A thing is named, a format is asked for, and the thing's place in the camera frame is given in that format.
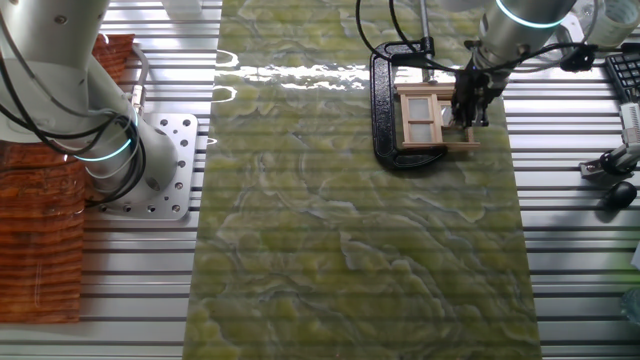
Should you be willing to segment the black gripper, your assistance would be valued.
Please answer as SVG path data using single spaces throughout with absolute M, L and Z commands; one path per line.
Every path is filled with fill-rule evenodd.
M 501 84 L 492 75 L 476 70 L 463 70 L 455 75 L 454 95 L 451 100 L 450 124 L 459 128 L 488 126 L 487 108 L 501 95 Z

